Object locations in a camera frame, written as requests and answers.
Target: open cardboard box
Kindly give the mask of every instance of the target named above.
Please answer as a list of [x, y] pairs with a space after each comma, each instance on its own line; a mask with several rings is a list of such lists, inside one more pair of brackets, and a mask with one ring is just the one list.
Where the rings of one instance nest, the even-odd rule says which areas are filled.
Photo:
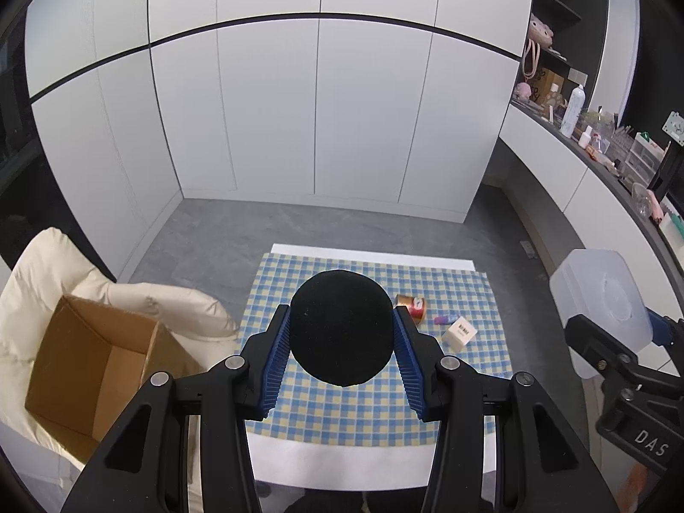
[[139, 387], [158, 371], [178, 378], [202, 368], [154, 319], [64, 295], [35, 357], [25, 407], [86, 463]]

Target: tiled floor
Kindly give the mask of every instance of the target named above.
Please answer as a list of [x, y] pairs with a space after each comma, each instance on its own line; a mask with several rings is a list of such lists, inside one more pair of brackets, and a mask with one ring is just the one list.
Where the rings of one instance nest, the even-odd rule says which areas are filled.
[[313, 206], [184, 200], [131, 282], [200, 289], [242, 318], [263, 253], [273, 243], [473, 260], [486, 272], [514, 371], [534, 374], [587, 442], [584, 394], [538, 258], [504, 194], [480, 186], [463, 224]]

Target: red and gold can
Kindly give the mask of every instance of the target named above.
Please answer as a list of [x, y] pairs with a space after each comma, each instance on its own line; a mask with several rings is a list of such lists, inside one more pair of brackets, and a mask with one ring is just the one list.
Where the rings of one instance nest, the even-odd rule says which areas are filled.
[[422, 297], [411, 297], [409, 295], [397, 295], [394, 299], [395, 306], [405, 306], [408, 314], [411, 315], [416, 324], [420, 324], [425, 318], [425, 311], [428, 303]]

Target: black sphere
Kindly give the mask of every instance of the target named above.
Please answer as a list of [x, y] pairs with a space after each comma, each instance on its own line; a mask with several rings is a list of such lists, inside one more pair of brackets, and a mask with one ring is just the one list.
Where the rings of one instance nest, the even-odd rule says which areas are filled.
[[297, 289], [290, 308], [292, 354], [318, 380], [341, 387], [368, 382], [392, 356], [392, 301], [364, 275], [314, 275]]

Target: checkered tablecloth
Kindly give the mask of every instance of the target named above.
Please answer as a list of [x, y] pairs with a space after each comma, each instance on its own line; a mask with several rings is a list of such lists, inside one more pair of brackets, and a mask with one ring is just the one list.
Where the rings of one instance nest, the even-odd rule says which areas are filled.
[[[240, 346], [266, 330], [277, 306], [289, 304], [309, 277], [335, 269], [370, 277], [392, 300], [397, 294], [424, 297], [427, 318], [419, 329], [435, 336], [446, 353], [449, 348], [441, 341], [446, 327], [434, 325], [432, 317], [463, 315], [478, 333], [458, 356], [479, 372], [511, 377], [492, 289], [486, 274], [474, 271], [265, 254], [242, 318]], [[369, 382], [339, 388], [310, 376], [290, 355], [275, 409], [263, 422], [246, 424], [248, 431], [274, 438], [357, 446], [425, 445], [436, 441], [438, 430], [437, 423], [419, 421], [409, 408], [394, 356]], [[485, 432], [493, 431], [493, 420], [487, 419]]]

